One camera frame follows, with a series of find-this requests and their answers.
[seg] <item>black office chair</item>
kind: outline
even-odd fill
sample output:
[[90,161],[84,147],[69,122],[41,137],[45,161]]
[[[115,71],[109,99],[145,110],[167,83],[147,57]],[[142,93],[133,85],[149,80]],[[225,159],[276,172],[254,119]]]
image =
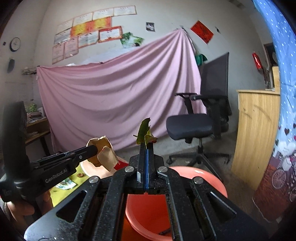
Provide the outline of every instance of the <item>black office chair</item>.
[[[184,99],[188,115],[170,116],[166,121],[166,128],[173,140],[185,139],[191,143],[193,138],[199,138],[196,153],[182,153],[169,156],[167,164],[172,164],[172,158],[193,158],[187,165],[195,163],[204,165],[222,181],[208,158],[226,157],[227,163],[230,155],[224,153],[204,153],[202,138],[212,136],[221,139],[221,133],[228,131],[228,116],[232,114],[228,101],[228,57],[229,53],[204,65],[201,74],[200,95],[196,93],[176,93]],[[191,101],[202,100],[207,108],[207,114],[194,114]]]

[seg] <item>round clock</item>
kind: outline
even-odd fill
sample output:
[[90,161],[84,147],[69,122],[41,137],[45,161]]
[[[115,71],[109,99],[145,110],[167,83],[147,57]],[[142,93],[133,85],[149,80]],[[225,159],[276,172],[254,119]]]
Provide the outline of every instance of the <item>round clock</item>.
[[9,47],[12,52],[16,52],[20,48],[20,39],[14,38],[11,40]]

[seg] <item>pink curtain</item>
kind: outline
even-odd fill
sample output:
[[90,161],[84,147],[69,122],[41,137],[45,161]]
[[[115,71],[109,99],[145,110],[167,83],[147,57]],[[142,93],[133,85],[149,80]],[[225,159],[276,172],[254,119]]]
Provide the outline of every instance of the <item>pink curtain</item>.
[[[200,73],[183,30],[103,64],[39,67],[38,85],[54,151],[85,146],[106,135],[115,150],[135,144],[140,123],[164,136],[171,115],[185,114],[176,92],[200,92]],[[202,102],[195,113],[205,113]]]

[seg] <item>mesh backrest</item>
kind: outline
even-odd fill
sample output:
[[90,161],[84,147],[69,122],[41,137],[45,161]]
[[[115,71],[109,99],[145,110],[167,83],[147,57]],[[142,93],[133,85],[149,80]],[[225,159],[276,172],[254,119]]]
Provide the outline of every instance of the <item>mesh backrest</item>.
[[219,94],[227,96],[228,56],[222,55],[205,64],[202,69],[200,94]]

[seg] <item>blue curtain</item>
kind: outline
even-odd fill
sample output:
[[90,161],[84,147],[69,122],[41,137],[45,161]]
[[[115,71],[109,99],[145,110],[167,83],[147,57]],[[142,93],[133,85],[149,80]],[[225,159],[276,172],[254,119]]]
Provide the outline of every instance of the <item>blue curtain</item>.
[[272,1],[254,0],[254,4],[270,30],[280,71],[281,109],[274,151],[253,197],[263,216],[272,221],[296,199],[296,42]]

